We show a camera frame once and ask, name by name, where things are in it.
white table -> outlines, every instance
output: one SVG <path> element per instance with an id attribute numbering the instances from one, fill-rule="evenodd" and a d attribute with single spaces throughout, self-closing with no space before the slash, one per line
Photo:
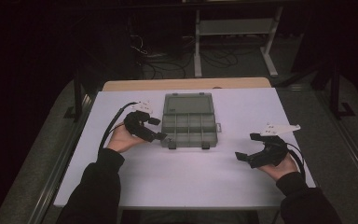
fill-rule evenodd
<path id="1" fill-rule="evenodd" d="M 213 95 L 216 122 L 222 125 L 217 146 L 209 150 L 195 147 L 169 150 L 154 141 L 123 153 L 126 161 L 119 171 L 120 207 L 244 210 L 279 207 L 283 195 L 274 181 L 235 157 L 235 151 L 253 154 L 263 149 L 261 142 L 250 139 L 249 133 L 260 132 L 268 122 L 289 124 L 272 88 L 99 92 L 54 205 L 66 205 L 86 166 L 96 161 L 106 126 L 123 105 L 150 101 L 154 108 L 152 117 L 161 119 L 165 93 L 173 92 Z M 117 122 L 130 112 L 128 108 Z M 160 130 L 160 126 L 147 127 L 155 132 Z M 293 133 L 282 134 L 281 138 L 297 146 Z M 305 169 L 307 183 L 314 187 L 308 167 Z"/>

black jacket sleeve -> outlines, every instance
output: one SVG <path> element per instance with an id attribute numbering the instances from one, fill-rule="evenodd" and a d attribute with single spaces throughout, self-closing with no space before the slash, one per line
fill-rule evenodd
<path id="1" fill-rule="evenodd" d="M 123 162 L 114 150 L 101 149 L 97 161 L 85 169 L 57 223 L 116 223 L 121 192 L 118 170 Z"/>
<path id="2" fill-rule="evenodd" d="M 321 189 L 309 188 L 299 172 L 284 175 L 276 185 L 286 196 L 281 203 L 281 216 L 285 224 L 341 223 Z"/>

human hand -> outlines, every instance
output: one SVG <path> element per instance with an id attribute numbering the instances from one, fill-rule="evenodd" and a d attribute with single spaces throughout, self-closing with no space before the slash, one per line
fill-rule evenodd
<path id="1" fill-rule="evenodd" d="M 112 137 L 107 144 L 107 148 L 112 149 L 118 153 L 122 153 L 136 145 L 146 142 L 144 139 L 133 136 L 127 131 L 123 123 L 118 124 L 113 130 Z"/>
<path id="2" fill-rule="evenodd" d="M 258 167 L 257 169 L 266 172 L 269 176 L 272 177 L 275 181 L 279 180 L 282 176 L 287 175 L 292 172 L 298 172 L 296 163 L 293 161 L 290 154 L 287 153 L 286 157 L 281 161 L 277 166 L 272 164 Z"/>

floor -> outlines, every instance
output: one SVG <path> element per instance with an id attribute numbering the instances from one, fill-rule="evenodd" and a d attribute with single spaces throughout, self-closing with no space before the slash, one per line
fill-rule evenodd
<path id="1" fill-rule="evenodd" d="M 280 83 L 293 75 L 290 69 L 300 41 L 300 37 L 276 38 L 270 55 L 279 75 L 271 78 L 258 49 L 263 43 L 262 37 L 204 39 L 201 46 L 202 76 L 267 77 L 271 84 Z M 191 56 L 190 51 L 179 59 L 148 58 L 149 65 L 144 66 L 143 78 L 192 78 Z M 328 88 L 314 91 L 310 87 L 312 78 L 313 74 L 288 88 L 277 89 L 277 92 L 289 121 L 302 127 L 295 136 L 313 178 L 337 209 L 343 223 L 358 224 L 358 93 L 349 81 L 341 79 L 339 99 L 349 103 L 356 116 L 337 120 L 326 103 Z M 51 108 L 7 195 L 0 210 L 0 223 L 55 223 L 61 209 L 50 204 L 58 189 L 56 182 L 52 181 L 52 174 L 66 164 L 58 164 L 57 160 L 65 150 L 73 150 L 70 142 L 75 142 L 84 122 L 64 118 L 68 107 L 73 104 L 71 82 Z M 270 223 L 275 211 L 259 211 L 258 215 L 260 223 Z M 278 218 L 276 223 L 283 222 Z"/>

